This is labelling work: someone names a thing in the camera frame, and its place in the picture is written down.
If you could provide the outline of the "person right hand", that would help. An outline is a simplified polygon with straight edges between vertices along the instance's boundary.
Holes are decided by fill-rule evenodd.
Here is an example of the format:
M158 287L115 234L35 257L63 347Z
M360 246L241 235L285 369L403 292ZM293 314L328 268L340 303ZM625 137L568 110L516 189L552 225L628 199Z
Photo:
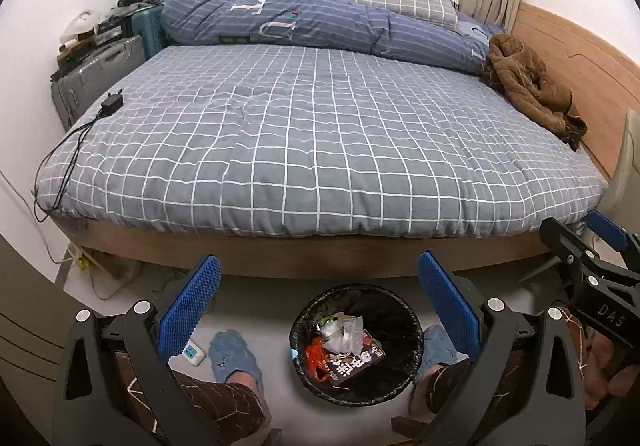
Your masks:
M584 402L587 410L596 409L608 396L626 398L639 375L638 366L627 366L613 374L614 344L596 333L588 348L584 370Z

